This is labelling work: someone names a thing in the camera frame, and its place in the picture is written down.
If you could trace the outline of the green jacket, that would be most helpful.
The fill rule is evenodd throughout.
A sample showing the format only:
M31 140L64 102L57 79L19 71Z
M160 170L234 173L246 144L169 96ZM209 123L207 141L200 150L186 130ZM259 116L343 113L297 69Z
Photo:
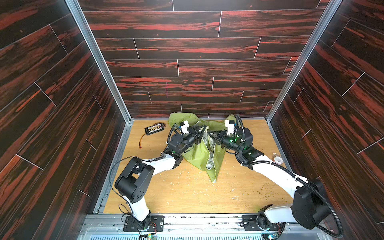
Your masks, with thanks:
M183 157L187 162L199 170L205 171L208 174L210 181L214 184L217 181L226 151L212 140L208 135L208 131L226 130L225 120L220 122L207 121L198 118L193 113L172 113L169 116L170 126L173 126L174 124L179 126L180 123L184 121L188 121L190 126L207 126L201 143L198 145L194 144L193 147L183 154Z

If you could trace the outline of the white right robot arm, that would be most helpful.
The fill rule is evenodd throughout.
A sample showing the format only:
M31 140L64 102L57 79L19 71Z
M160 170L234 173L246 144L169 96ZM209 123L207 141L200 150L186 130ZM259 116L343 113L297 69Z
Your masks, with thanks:
M341 220L321 181L308 180L272 161L253 147L253 135L247 128L231 136L226 130L209 131L208 135L217 145L233 150L242 166L264 175L293 199L287 206L268 205L260 210L255 221L261 230L273 231L279 223L297 223L308 230L318 228L337 239L344 236Z

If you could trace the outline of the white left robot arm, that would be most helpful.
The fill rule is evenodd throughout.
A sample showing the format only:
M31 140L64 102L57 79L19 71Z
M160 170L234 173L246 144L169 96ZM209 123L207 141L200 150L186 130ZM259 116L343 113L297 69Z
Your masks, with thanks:
M132 157L115 181L115 188L131 208L131 216L139 223L147 221L151 212L145 201L152 177L161 172L175 169L184 159L183 154L201 143L206 125L182 126L174 124L167 139L167 146L161 155L150 160Z

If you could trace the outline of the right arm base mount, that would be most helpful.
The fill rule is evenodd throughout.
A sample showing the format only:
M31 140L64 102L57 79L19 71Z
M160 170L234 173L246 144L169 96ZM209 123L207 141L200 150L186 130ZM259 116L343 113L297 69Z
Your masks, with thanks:
M282 223L273 224L271 223L264 214L257 215L243 215L240 226L245 231L279 231L281 232L285 227Z

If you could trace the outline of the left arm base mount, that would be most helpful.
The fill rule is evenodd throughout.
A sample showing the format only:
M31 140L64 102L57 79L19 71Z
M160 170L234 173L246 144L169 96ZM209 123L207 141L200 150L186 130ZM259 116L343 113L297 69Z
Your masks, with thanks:
M165 216L152 215L149 213L143 221L139 221L132 215L125 219L124 232L162 232L164 229Z

